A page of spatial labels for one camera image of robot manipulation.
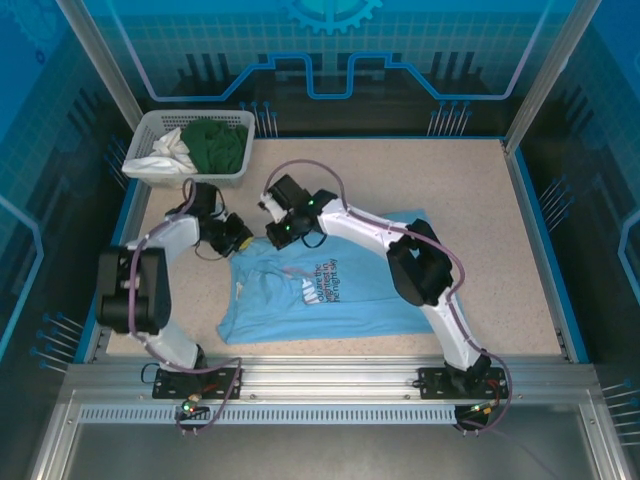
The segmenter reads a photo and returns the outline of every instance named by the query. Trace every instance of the blue wall panel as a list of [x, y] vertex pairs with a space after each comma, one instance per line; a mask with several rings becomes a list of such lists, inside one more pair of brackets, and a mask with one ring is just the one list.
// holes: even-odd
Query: blue wall panel
[[0, 477], [18, 479], [76, 348], [43, 317], [86, 318], [131, 132], [55, 2], [2, 2], [0, 42]]
[[506, 132], [573, 3], [253, 0], [182, 8], [92, 0], [88, 7], [146, 109], [268, 101], [280, 135], [443, 136]]
[[604, 386], [640, 382], [638, 18], [638, 2], [603, 0], [522, 143]]

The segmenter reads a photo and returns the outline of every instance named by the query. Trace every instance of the green cloth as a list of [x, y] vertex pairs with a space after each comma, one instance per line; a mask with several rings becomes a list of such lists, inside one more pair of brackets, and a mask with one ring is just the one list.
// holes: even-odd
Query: green cloth
[[242, 168], [247, 134], [244, 125], [229, 128], [227, 122], [202, 118], [187, 125], [180, 138], [198, 173], [228, 175]]

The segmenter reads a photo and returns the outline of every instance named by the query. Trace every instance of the gear logo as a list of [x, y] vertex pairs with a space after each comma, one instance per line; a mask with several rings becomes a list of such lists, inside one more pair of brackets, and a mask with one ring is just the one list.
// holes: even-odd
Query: gear logo
[[300, 27], [311, 27], [313, 33], [335, 31], [347, 33], [349, 27], [360, 28], [362, 19], [373, 18], [373, 9], [382, 6], [381, 0], [283, 0], [290, 20]]
[[0, 0], [0, 16], [11, 13], [24, 36], [38, 48], [55, 38], [57, 9], [55, 0]]

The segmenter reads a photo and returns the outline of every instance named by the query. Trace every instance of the metal frame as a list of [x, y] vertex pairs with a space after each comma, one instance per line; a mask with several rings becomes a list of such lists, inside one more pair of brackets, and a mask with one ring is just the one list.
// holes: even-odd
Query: metal frame
[[[563, 332], [567, 355], [575, 360], [566, 318], [555, 289], [553, 275], [544, 255], [535, 218], [524, 188], [514, 152], [540, 109], [569, 55], [577, 45], [600, 0], [584, 0], [576, 5], [506, 138], [507, 166], [543, 279], [552, 316]], [[98, 73], [132, 128], [142, 112], [104, 40], [83, 5], [77, 0], [58, 0]], [[149, 188], [138, 183], [120, 240], [137, 235], [149, 196]], [[99, 363], [71, 365], [38, 456], [32, 479], [64, 478], [83, 406], [87, 405], [174, 405], [177, 402], [150, 398], [149, 387], [140, 383], [140, 358], [102, 360], [101, 329], [94, 328], [87, 359]], [[579, 407], [584, 433], [603, 479], [630, 479], [615, 428], [602, 397], [592, 365], [576, 365], [560, 356], [507, 357], [514, 381], [514, 406], [570, 404]], [[253, 357], [244, 359], [245, 373], [241, 398], [233, 405], [287, 406], [334, 405], [446, 405], [442, 401], [422, 401], [411, 386], [416, 369], [441, 366], [440, 357]]]
[[589, 26], [601, 0], [578, 0], [567, 17], [562, 31], [554, 42], [546, 60], [542, 64], [533, 85], [529, 89], [520, 110], [516, 114], [505, 137], [507, 152], [515, 153], [538, 114], [547, 95], [564, 70], [569, 57], [578, 45], [582, 34]]
[[[519, 405], [578, 406], [600, 478], [633, 478], [592, 365], [569, 364], [557, 357], [516, 356], [507, 357], [506, 361], [512, 369], [515, 408]], [[241, 398], [232, 405], [249, 411], [269, 405], [284, 410], [301, 405], [365, 408], [379, 405], [392, 409], [432, 405], [437, 408], [447, 402], [420, 400], [411, 380], [416, 378], [418, 367], [440, 366], [441, 362], [440, 357], [247, 358]], [[144, 363], [141, 358], [121, 358], [107, 365], [69, 367], [32, 480], [64, 478], [83, 407], [155, 408], [179, 403], [150, 397], [150, 387], [140, 383]], [[91, 423], [100, 422], [93, 419]], [[125, 422], [105, 418], [102, 423]]]
[[122, 116], [131, 130], [135, 130], [142, 119], [142, 110], [84, 3], [82, 0], [56, 1]]

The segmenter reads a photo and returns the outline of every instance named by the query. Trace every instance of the blue enclosure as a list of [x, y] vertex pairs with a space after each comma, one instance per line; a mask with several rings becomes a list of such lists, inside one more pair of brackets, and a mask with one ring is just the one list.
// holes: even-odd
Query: blue enclosure
[[639, 20], [634, 0], [0, 0], [0, 398], [22, 412], [0, 413], [0, 477], [29, 478], [92, 361], [151, 110], [247, 110], [261, 139], [500, 139], [562, 361], [640, 382]]

